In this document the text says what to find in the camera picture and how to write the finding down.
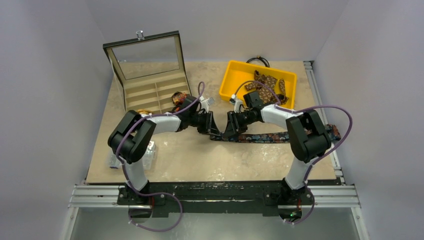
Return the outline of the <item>navy floral tie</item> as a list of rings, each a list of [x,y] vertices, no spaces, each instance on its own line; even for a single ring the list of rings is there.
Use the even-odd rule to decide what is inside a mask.
[[[332,142],[341,140],[341,134],[334,124],[326,124],[325,130]],[[211,141],[228,142],[228,143],[248,143],[248,144],[287,144],[290,142],[290,137],[287,131],[261,134],[240,134],[230,138],[222,136],[210,136]]]

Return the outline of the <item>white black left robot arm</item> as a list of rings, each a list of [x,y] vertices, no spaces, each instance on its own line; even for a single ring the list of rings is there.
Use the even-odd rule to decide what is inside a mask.
[[[176,133],[194,127],[199,134],[220,136],[221,132],[207,110],[207,102],[188,95],[172,112],[141,114],[129,110],[110,134],[107,145],[123,166],[126,184],[132,188],[129,197],[138,205],[146,203],[149,191],[146,187],[142,157],[155,134]]]

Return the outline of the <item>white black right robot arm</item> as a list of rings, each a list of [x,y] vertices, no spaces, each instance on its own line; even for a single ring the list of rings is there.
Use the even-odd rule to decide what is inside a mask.
[[[288,204],[300,198],[300,189],[306,186],[312,160],[322,157],[332,141],[319,114],[313,109],[293,111],[276,104],[264,104],[257,92],[244,95],[247,109],[240,110],[243,103],[232,95],[230,103],[234,110],[227,113],[227,125],[222,136],[231,138],[247,131],[255,122],[269,123],[287,130],[289,144],[294,155],[293,163],[283,179],[285,187],[280,196]]]

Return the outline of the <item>orange navy rolled tie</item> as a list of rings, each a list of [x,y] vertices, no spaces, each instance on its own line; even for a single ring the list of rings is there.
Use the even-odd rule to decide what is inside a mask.
[[[171,101],[174,106],[180,106],[187,98],[187,93],[177,91],[171,96]]]

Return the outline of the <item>brown floral tie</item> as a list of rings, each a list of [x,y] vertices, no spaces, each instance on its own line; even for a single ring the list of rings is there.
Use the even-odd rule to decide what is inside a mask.
[[[261,74],[257,70],[254,71],[253,79],[255,82],[246,84],[244,88],[247,91],[255,90],[265,104],[274,104],[279,101],[281,105],[284,105],[289,100],[283,79],[278,80],[271,75]]]

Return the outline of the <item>yellow plastic tray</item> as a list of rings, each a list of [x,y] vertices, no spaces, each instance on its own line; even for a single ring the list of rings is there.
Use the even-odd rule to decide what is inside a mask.
[[[293,109],[296,86],[297,75],[293,72],[231,60],[227,65],[219,95],[226,102],[233,95],[243,101],[245,94],[257,91],[262,97],[267,94],[266,101],[275,95],[285,97],[281,106]]]

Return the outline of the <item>tan patterned rolled tie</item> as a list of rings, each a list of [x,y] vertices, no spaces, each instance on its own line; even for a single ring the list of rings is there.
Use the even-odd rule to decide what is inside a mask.
[[[152,115],[153,112],[147,109],[138,109],[136,112],[140,115]]]

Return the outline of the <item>black tie storage box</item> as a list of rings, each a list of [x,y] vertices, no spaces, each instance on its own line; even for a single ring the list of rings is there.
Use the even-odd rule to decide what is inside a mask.
[[[179,31],[144,35],[102,46],[119,82],[125,111],[165,113],[174,108],[172,95],[190,95]]]

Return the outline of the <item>clear plastic screw box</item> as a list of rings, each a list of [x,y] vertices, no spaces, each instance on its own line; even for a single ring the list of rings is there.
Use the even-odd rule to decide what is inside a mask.
[[[156,159],[156,144],[154,141],[150,141],[149,145],[144,153],[142,160],[143,169],[148,171],[151,169],[153,161]],[[121,162],[117,159],[116,155],[112,150],[109,151],[109,156],[106,159],[106,163],[111,169],[120,169]]]

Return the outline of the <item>black mounting base rail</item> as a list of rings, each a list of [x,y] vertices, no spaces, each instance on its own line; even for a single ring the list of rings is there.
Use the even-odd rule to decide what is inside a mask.
[[[154,218],[170,213],[261,214],[299,220],[303,208],[315,204],[305,187],[289,189],[283,180],[149,182],[138,194],[129,186],[118,189],[117,204],[147,207]]]

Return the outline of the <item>aluminium frame rail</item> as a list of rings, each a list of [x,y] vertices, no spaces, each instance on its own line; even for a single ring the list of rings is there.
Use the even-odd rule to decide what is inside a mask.
[[[123,211],[100,231],[169,233],[201,214],[261,214],[283,227],[320,237],[310,212],[285,220],[287,210],[349,208],[361,219],[353,186],[318,185],[312,168],[337,146],[326,136],[317,95],[303,63],[281,74],[289,102],[234,108],[219,94],[228,73],[209,63],[128,80],[113,77],[88,174],[69,203],[64,240],[87,209]]]

